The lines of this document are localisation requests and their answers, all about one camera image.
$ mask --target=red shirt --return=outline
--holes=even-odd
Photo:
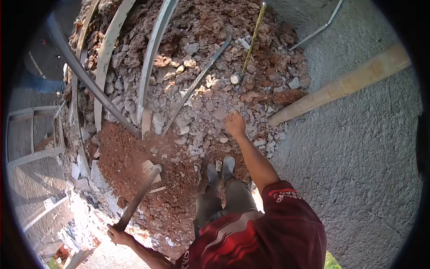
[[[175,268],[319,268],[324,226],[287,181],[263,189],[265,214],[230,213],[200,229]]]

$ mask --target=man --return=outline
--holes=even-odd
[[[226,206],[221,206],[221,182],[209,164],[209,184],[196,201],[196,240],[175,264],[109,226],[112,241],[131,247],[151,269],[323,268],[326,234],[321,221],[246,137],[245,120],[237,110],[226,116],[226,126],[260,191],[265,214],[256,210],[249,189],[233,175],[234,159],[226,156],[221,172]]]

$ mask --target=hand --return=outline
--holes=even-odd
[[[230,110],[230,114],[225,115],[225,126],[234,139],[246,137],[245,119],[236,109]]]
[[[134,237],[126,232],[119,232],[115,229],[116,224],[113,226],[108,224],[109,230],[107,231],[108,236],[111,238],[112,242],[115,244],[121,244],[126,246],[131,246],[134,242]]]

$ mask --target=grass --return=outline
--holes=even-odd
[[[326,262],[324,263],[324,269],[341,269],[336,259],[330,252],[326,252]]]

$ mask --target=leg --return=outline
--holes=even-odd
[[[196,238],[199,237],[199,230],[210,219],[213,214],[222,210],[219,192],[221,182],[214,164],[208,164],[209,184],[205,187],[205,193],[200,195],[196,200],[196,215],[194,217],[194,233]]]
[[[238,180],[233,175],[234,165],[234,158],[229,155],[225,156],[222,164],[222,177],[225,188],[225,209],[227,213],[243,213],[250,210],[257,210],[249,187],[246,187],[242,181]]]

